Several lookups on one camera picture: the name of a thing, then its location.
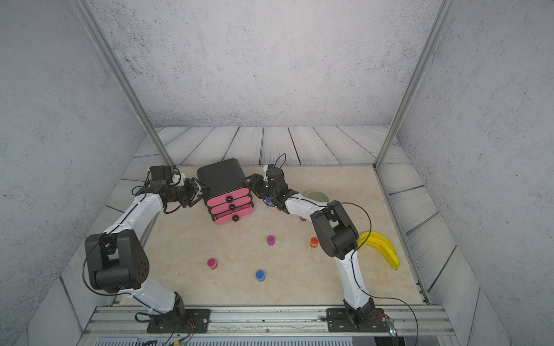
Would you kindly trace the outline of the black pink drawer cabinet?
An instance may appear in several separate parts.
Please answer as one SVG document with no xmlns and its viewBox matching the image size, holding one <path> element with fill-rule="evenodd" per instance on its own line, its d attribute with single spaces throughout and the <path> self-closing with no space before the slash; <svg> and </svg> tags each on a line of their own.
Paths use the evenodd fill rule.
<svg viewBox="0 0 554 346">
<path fill-rule="evenodd" d="M 203 200 L 216 225 L 238 222 L 254 212 L 245 173 L 237 159 L 227 159 L 197 170 L 197 178 L 207 185 Z"/>
</svg>

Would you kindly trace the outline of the purple paint can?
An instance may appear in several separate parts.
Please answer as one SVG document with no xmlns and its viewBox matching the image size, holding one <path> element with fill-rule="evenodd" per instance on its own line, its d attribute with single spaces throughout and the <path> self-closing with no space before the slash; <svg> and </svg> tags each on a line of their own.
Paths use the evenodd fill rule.
<svg viewBox="0 0 554 346">
<path fill-rule="evenodd" d="M 268 236 L 268 237 L 267 237 L 267 244 L 268 244 L 268 246 L 272 247 L 272 246 L 275 245 L 275 243 L 276 243 L 276 239 L 275 239 L 274 236 Z"/>
</svg>

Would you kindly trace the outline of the magenta paint can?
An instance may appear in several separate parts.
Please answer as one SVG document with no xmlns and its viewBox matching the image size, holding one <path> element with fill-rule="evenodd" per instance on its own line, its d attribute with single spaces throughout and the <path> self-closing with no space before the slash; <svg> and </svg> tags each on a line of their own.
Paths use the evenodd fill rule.
<svg viewBox="0 0 554 346">
<path fill-rule="evenodd" d="M 209 266 L 209 268 L 211 270 L 215 270 L 216 268 L 218 268 L 218 262 L 215 258 L 211 258 L 207 261 L 207 265 Z"/>
</svg>

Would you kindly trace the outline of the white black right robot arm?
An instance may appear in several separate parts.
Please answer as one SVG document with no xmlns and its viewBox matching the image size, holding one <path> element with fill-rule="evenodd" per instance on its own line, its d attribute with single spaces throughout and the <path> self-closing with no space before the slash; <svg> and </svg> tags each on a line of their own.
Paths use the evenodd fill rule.
<svg viewBox="0 0 554 346">
<path fill-rule="evenodd" d="M 274 164 L 266 165 L 262 174 L 247 176 L 244 183 L 256 197 L 274 208 L 312 222 L 321 248 L 336 262 L 347 321 L 353 329 L 361 329 L 377 310 L 362 278 L 359 232 L 343 203 L 337 200 L 320 203 L 303 196 L 289 188 L 284 171 Z"/>
</svg>

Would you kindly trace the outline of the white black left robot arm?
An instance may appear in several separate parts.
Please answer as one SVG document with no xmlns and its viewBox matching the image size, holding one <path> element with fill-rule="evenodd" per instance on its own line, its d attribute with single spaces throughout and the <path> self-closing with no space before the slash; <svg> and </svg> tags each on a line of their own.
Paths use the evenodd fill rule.
<svg viewBox="0 0 554 346">
<path fill-rule="evenodd" d="M 104 232 L 86 239 L 82 265 L 85 287 L 99 296 L 129 296 L 147 308 L 153 321 L 185 321 L 180 295 L 149 277 L 149 259 L 141 238 L 159 213 L 169 212 L 170 203 L 191 208 L 207 188 L 177 167 L 149 168 L 144 184 L 133 188 L 134 201 L 123 215 Z"/>
</svg>

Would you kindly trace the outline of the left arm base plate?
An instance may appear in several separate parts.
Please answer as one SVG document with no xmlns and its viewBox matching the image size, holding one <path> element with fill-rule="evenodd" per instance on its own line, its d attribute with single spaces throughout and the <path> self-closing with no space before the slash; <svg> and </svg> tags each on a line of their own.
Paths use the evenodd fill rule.
<svg viewBox="0 0 554 346">
<path fill-rule="evenodd" d="M 186 309 L 182 312 L 151 315 L 148 334 L 206 334 L 208 332 L 210 309 Z"/>
</svg>

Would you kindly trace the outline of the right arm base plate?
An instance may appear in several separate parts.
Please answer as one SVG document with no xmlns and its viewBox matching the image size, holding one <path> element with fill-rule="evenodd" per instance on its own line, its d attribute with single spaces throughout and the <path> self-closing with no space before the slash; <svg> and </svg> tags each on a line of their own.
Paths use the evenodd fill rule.
<svg viewBox="0 0 554 346">
<path fill-rule="evenodd" d="M 383 309 L 375 309 L 363 317 L 360 311 L 329 308 L 322 320 L 327 323 L 327 331 L 331 333 L 387 333 L 390 331 L 389 322 Z"/>
</svg>

